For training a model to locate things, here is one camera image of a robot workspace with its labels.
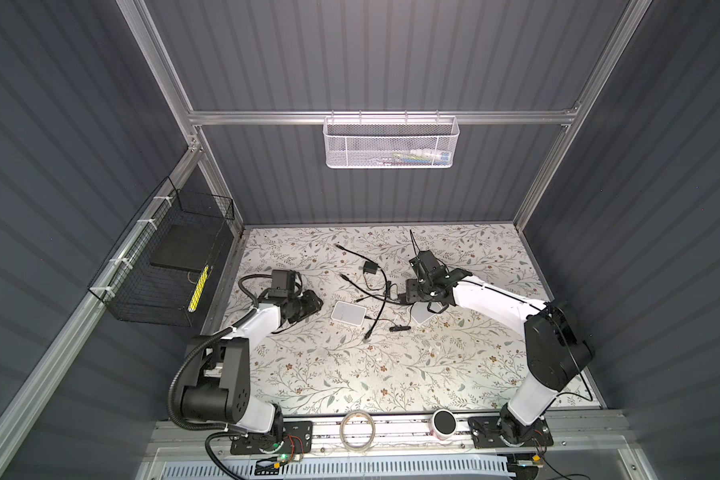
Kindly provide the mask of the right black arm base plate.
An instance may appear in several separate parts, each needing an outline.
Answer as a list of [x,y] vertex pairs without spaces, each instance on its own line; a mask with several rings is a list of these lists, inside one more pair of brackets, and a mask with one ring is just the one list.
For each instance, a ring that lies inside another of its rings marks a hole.
[[544,417],[524,425],[510,414],[473,416],[467,419],[476,448],[551,447],[554,439]]

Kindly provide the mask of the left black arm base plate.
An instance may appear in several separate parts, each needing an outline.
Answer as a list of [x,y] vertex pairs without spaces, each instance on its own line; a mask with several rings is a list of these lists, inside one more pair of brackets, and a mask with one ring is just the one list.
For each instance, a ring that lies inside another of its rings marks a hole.
[[275,423],[268,433],[235,434],[232,436],[231,455],[295,455],[300,460],[312,448],[311,421],[285,421]]

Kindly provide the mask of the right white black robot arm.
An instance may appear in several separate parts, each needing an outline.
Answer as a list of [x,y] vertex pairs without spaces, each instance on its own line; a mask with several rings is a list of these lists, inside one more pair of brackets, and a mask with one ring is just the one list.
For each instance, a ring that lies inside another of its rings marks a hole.
[[574,333],[569,304],[543,302],[493,286],[467,270],[446,267],[429,250],[418,252],[409,264],[416,277],[406,281],[407,300],[473,310],[521,335],[529,373],[502,407],[496,429],[509,446],[529,442],[543,426],[548,408],[595,356],[588,341]]

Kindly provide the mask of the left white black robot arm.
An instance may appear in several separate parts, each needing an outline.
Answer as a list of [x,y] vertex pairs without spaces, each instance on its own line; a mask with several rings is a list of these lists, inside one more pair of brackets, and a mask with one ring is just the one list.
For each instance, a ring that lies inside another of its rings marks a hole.
[[252,301],[250,310],[232,325],[193,339],[168,389],[168,416],[188,431],[221,430],[279,443],[282,410],[252,393],[251,353],[269,336],[318,313],[323,301],[293,270],[246,275],[238,286]]

